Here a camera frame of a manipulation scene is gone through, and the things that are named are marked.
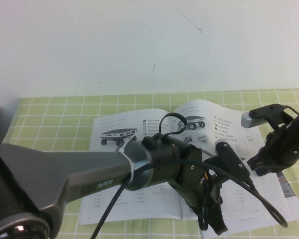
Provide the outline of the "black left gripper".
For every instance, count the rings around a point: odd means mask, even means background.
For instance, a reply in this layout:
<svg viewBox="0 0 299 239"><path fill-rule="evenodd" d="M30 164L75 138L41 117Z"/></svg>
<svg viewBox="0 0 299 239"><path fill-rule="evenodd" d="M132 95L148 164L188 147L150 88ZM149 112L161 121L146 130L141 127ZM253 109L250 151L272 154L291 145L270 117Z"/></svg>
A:
<svg viewBox="0 0 299 239"><path fill-rule="evenodd" d="M215 184L216 175L205 172L192 183L185 194L186 204L197 215L199 224L209 224L219 236L227 231L221 210L220 187Z"/></svg>

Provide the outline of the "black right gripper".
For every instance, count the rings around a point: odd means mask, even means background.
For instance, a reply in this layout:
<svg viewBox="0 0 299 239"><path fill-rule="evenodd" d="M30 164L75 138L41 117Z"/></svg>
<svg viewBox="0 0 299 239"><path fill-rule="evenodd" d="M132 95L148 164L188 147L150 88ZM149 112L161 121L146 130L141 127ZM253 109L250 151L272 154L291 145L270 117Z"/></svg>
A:
<svg viewBox="0 0 299 239"><path fill-rule="evenodd" d="M299 126L284 125L267 139L247 164L261 177L293 166L299 160Z"/></svg>

